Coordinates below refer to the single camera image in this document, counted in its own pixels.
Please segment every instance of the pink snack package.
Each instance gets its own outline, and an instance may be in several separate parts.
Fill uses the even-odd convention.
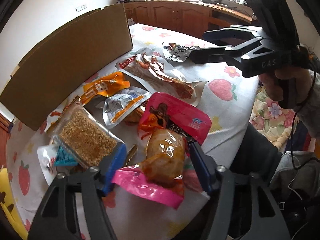
[[[138,126],[142,139],[151,135],[147,158],[117,170],[112,182],[131,194],[177,209],[184,199],[186,133],[202,144],[210,127],[210,118],[201,110],[169,94],[154,93]]]

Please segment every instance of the brown granular food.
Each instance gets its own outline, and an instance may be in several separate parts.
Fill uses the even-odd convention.
[[[99,165],[101,159],[111,154],[117,144],[82,110],[71,115],[59,136],[89,166]]]

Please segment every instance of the cardboard panel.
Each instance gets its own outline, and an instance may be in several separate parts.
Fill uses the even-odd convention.
[[[122,4],[88,12],[51,33],[25,55],[0,102],[37,130],[81,83],[132,48]]]

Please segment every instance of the purple flower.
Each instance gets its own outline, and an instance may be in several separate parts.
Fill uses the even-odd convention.
[[[276,103],[272,103],[272,105],[268,107],[268,110],[270,112],[270,116],[274,119],[278,119],[282,114],[281,107]]]

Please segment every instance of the pink wrapper edge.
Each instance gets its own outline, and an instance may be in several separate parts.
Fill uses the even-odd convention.
[[[177,209],[183,201],[183,197],[175,192],[148,182],[146,176],[136,166],[117,170],[112,183],[119,185],[133,195],[173,207],[174,209]]]

